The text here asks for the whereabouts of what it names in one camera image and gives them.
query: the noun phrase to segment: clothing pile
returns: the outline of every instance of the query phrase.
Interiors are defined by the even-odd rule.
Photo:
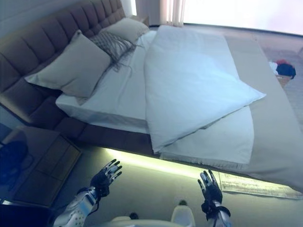
[[[280,59],[276,62],[269,61],[269,65],[276,75],[289,76],[291,79],[296,75],[294,66],[285,59]]]

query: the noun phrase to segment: red cloth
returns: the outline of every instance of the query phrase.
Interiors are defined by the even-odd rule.
[[[291,65],[291,63],[289,63],[288,61],[286,61],[285,59],[280,59],[280,60],[277,60],[276,63],[278,65],[281,65],[281,64],[288,64],[288,65]]]

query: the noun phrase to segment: paper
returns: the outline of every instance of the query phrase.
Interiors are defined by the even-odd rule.
[[[288,186],[225,173],[219,173],[219,176],[222,192],[240,192],[288,199],[303,199],[302,193],[297,192]]]

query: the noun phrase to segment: robot finger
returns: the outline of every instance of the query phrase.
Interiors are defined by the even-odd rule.
[[[201,188],[202,192],[205,191],[205,187],[204,187],[204,185],[202,184],[202,182],[200,180],[198,180],[198,184],[200,185],[200,188]]]
[[[105,173],[105,175],[109,178],[112,177],[112,175],[114,175],[119,169],[122,169],[122,166],[111,166]]]
[[[117,161],[117,159],[111,160],[109,163],[106,164],[106,166],[103,167],[102,170],[104,170],[104,169],[107,170],[116,161]]]
[[[212,172],[210,169],[208,170],[208,172],[209,172],[209,175],[210,175],[210,177],[211,177],[211,179],[212,179],[212,181],[213,181],[213,184],[214,184],[215,186],[218,186],[217,180],[216,180],[216,178],[214,177],[213,172]]]
[[[119,177],[120,175],[122,174],[122,171],[117,173],[115,176],[113,176],[111,179],[110,179],[110,183],[112,183],[117,177]]]
[[[205,188],[207,188],[213,184],[206,171],[203,171],[203,173],[201,173],[200,176],[203,180]]]

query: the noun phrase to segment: black robotic glove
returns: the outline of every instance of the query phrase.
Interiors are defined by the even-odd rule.
[[[208,171],[211,179],[206,171],[200,174],[205,187],[203,186],[202,182],[198,180],[202,194],[205,198],[201,208],[206,214],[206,219],[208,220],[209,218],[215,218],[221,210],[231,216],[231,213],[226,207],[215,205],[215,202],[219,202],[220,204],[222,203],[223,196],[213,172],[211,170]]]
[[[119,172],[115,175],[115,173],[122,168],[122,166],[118,166],[119,164],[120,161],[116,162],[116,159],[110,161],[91,179],[90,186],[93,186],[96,189],[97,201],[100,201],[102,197],[109,195],[110,184],[122,174],[122,172]]]

